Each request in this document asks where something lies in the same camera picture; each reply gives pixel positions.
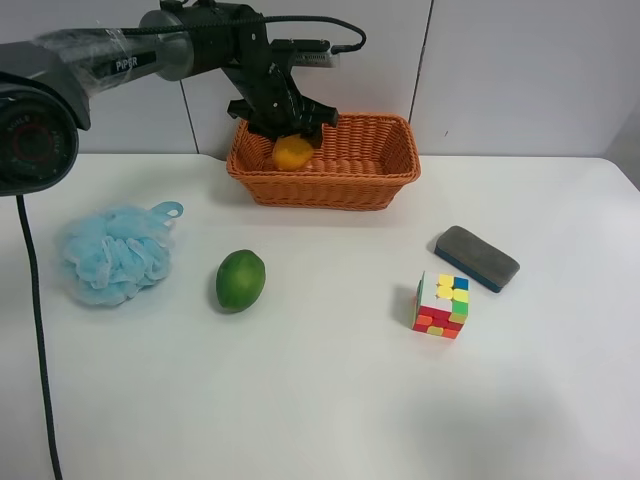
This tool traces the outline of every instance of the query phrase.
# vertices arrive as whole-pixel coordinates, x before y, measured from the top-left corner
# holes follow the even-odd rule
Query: white wall
[[[156,0],[7,1],[0,14],[0,42],[29,40],[61,28],[135,27]],[[195,152],[179,83],[155,75],[97,95],[92,128],[80,134],[85,152]]]
[[[395,112],[409,116],[430,2],[425,0],[251,0],[265,15],[328,15],[363,28],[365,47],[342,55],[338,69],[294,69],[301,92],[343,112]],[[353,43],[358,36],[333,25],[270,24],[274,38],[325,38]],[[235,123],[226,111],[241,98],[220,71],[184,81],[201,153],[224,158]]]
[[[640,96],[639,21],[638,0],[435,0],[420,151],[601,155]]]
[[[423,0],[251,0],[265,15],[330,15],[364,28],[365,48],[342,56],[338,69],[295,69],[304,95],[341,111],[383,111],[409,116],[430,3]],[[3,7],[0,42],[26,40],[59,28],[136,26],[157,8],[156,0],[25,0]],[[358,40],[333,25],[269,25],[270,38]],[[230,100],[241,98],[220,71],[183,82],[199,150],[226,156],[236,122]],[[155,76],[97,95],[93,126],[81,134],[85,152],[194,152],[193,134],[180,85]]]

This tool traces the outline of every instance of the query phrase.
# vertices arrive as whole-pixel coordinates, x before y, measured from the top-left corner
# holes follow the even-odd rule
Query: eraser
[[[459,226],[440,236],[435,254],[495,293],[520,270],[513,258]]]

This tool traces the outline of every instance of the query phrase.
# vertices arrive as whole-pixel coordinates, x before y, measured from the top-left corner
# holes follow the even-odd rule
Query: orange
[[[300,135],[282,137],[273,147],[273,163],[278,170],[294,172],[313,157],[313,147]]]

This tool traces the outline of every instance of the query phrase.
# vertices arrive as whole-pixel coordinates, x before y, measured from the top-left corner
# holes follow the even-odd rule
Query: white table
[[[67,480],[637,479],[640,193],[599,159],[423,157],[382,212],[254,205],[197,155],[82,155],[27,198]],[[51,237],[117,203],[185,206],[174,271],[116,309],[55,287]],[[50,477],[27,259],[0,201],[0,470]],[[522,265],[471,286],[455,342],[408,328],[460,224]],[[216,313],[231,251],[259,302]]]

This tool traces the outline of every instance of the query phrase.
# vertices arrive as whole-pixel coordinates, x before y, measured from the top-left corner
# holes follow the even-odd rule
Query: robotic arm
[[[362,40],[269,44],[266,24],[286,21],[334,23]],[[0,196],[59,182],[77,156],[77,129],[91,126],[89,98],[152,73],[178,81],[221,68],[243,96],[229,104],[231,117],[268,139],[299,133],[318,147],[322,126],[335,127],[338,111],[302,96],[291,69],[333,66],[365,41],[362,30],[330,17],[263,17],[247,5],[161,0],[139,28],[60,30],[0,45]]]

